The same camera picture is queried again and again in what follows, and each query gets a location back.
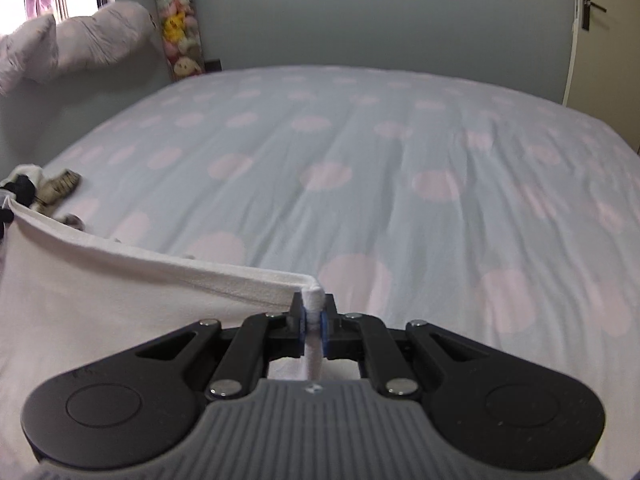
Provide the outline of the white long sleeve shirt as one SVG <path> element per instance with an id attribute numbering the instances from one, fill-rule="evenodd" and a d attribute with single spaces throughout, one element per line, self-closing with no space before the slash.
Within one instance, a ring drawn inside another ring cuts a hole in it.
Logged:
<path id="1" fill-rule="evenodd" d="M 311 330 L 324 291 L 304 274 L 228 266 L 106 240 L 37 214 L 12 198 L 1 241 L 1 475 L 36 461 L 20 422 L 29 393 L 66 370 L 203 318 L 231 326 L 285 311 L 301 294 Z"/>

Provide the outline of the polka dot bed sheet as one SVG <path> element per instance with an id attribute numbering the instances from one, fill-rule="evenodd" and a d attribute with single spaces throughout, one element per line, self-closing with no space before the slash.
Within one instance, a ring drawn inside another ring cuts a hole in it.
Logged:
<path id="1" fill-rule="evenodd" d="M 47 164 L 87 230 L 312 275 L 344 312 L 413 318 L 580 379 L 594 462 L 639 470 L 639 159 L 608 126 L 462 79 L 278 67 L 173 84 Z"/>

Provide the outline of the beige brown garment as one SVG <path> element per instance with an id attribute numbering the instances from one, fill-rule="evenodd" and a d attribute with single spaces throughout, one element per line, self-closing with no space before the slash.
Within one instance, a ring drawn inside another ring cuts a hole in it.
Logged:
<path id="1" fill-rule="evenodd" d="M 85 231 L 85 222 L 81 220 L 81 218 L 77 217 L 76 214 L 64 214 L 64 216 L 55 216 L 54 220 L 58 223 L 61 223 L 63 226 L 68 226 L 71 229 L 84 232 Z"/>

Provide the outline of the striped olive garment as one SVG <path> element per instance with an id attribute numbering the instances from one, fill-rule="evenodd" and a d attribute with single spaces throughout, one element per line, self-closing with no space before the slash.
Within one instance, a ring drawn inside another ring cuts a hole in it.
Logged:
<path id="1" fill-rule="evenodd" d="M 37 188 L 35 204 L 41 208 L 52 207 L 70 197 L 81 184 L 82 177 L 77 172 L 65 169 L 57 176 L 44 180 Z"/>

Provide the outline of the black garment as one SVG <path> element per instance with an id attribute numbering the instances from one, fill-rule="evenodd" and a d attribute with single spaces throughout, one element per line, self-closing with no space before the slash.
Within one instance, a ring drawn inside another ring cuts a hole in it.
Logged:
<path id="1" fill-rule="evenodd" d="M 35 201 L 36 186 L 26 174 L 18 174 L 9 182 L 1 185 L 1 226 L 0 238 L 6 235 L 6 228 L 14 220 L 14 212 L 9 205 L 9 200 L 15 200 L 18 204 L 29 207 Z"/>

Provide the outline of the small white cloth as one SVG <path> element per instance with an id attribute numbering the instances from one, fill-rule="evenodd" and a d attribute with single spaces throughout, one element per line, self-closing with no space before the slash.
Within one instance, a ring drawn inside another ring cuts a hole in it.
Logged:
<path id="1" fill-rule="evenodd" d="M 5 185 L 9 182 L 13 182 L 17 179 L 18 176 L 28 177 L 29 180 L 32 181 L 32 184 L 35 185 L 36 188 L 40 185 L 40 182 L 43 179 L 43 171 L 40 166 L 33 164 L 24 164 L 16 166 L 9 175 L 1 181 L 2 185 Z"/>

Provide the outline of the plush toy tube holder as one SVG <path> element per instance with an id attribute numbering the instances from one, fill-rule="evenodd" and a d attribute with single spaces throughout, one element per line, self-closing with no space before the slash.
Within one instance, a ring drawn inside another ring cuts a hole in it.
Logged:
<path id="1" fill-rule="evenodd" d="M 194 0 L 154 0 L 163 50 L 175 81 L 205 72 Z"/>

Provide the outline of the cream room door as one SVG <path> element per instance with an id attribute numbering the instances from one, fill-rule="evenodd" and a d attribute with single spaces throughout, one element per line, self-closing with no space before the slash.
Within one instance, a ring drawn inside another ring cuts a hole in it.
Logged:
<path id="1" fill-rule="evenodd" d="M 639 151 L 639 0 L 574 0 L 563 104 Z"/>

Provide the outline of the black wall outlet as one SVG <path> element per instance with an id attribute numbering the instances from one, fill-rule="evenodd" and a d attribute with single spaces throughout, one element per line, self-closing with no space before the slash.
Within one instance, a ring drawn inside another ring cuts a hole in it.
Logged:
<path id="1" fill-rule="evenodd" d="M 222 71 L 221 62 L 219 60 L 209 60 L 204 63 L 206 73 L 218 73 Z"/>

